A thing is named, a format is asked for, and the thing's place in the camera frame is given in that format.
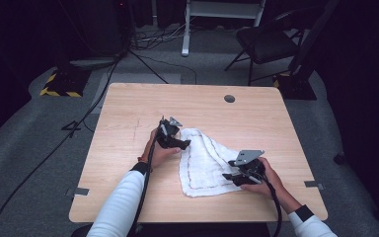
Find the black chair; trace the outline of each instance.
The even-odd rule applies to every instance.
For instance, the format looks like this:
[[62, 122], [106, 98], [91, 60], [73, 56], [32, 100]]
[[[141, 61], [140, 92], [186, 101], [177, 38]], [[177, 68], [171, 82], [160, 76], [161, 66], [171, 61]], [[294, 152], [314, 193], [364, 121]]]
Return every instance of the black chair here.
[[[271, 75], [252, 79], [254, 63], [264, 64], [296, 55], [303, 42], [306, 30], [313, 27], [323, 11], [323, 6], [292, 10], [277, 16], [261, 26], [240, 30], [236, 34], [236, 38], [243, 50], [224, 70], [227, 71], [235, 62], [250, 59], [248, 86], [253, 81], [281, 72], [293, 72], [295, 68], [288, 68]], [[292, 30], [297, 31], [292, 36], [289, 36], [286, 32]], [[245, 53], [248, 54], [248, 57], [240, 59]]]

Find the folded cloth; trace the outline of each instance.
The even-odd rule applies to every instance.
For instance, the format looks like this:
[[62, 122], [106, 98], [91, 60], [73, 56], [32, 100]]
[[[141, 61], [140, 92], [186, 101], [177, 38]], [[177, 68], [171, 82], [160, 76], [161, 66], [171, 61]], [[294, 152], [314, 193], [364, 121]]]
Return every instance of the folded cloth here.
[[180, 161], [180, 179], [185, 195], [216, 196], [240, 190], [222, 176], [238, 172], [227, 162], [236, 160], [239, 151], [217, 143], [197, 128], [182, 129], [181, 140], [190, 140]]

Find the white sleeve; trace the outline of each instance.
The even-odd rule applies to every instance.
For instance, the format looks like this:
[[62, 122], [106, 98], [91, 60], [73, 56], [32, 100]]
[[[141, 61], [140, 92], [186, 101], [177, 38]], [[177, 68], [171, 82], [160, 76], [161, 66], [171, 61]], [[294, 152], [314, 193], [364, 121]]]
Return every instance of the white sleeve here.
[[288, 218], [294, 227], [296, 236], [299, 237], [336, 237], [337, 235], [320, 220], [313, 212], [303, 205], [296, 211], [288, 214]]
[[144, 177], [137, 170], [125, 174], [107, 198], [87, 236], [127, 236], [140, 203]]

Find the black wristband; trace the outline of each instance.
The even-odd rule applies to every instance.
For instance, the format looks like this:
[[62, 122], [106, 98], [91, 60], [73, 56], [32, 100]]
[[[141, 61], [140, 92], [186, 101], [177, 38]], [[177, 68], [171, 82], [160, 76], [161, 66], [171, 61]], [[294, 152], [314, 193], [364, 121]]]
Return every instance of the black wristband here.
[[142, 175], [146, 175], [146, 172], [147, 172], [148, 169], [149, 169], [149, 165], [147, 163], [145, 163], [145, 162], [137, 162], [137, 164], [135, 164], [133, 166], [133, 168], [131, 168], [130, 171], [135, 170], [135, 171], [140, 172]]
[[307, 205], [302, 205], [300, 208], [296, 209], [295, 212], [303, 222], [314, 215]]

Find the chair seat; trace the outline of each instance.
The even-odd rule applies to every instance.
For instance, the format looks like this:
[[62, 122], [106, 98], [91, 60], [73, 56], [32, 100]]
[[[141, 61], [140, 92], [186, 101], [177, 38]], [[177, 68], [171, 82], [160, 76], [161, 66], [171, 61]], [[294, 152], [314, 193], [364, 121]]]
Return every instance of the chair seat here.
[[[237, 39], [243, 47], [253, 41], [254, 37], [255, 33], [251, 29], [237, 33]], [[272, 32], [257, 38], [254, 46], [247, 50], [247, 54], [256, 64], [261, 64], [293, 56], [298, 49], [299, 46], [285, 32]]]

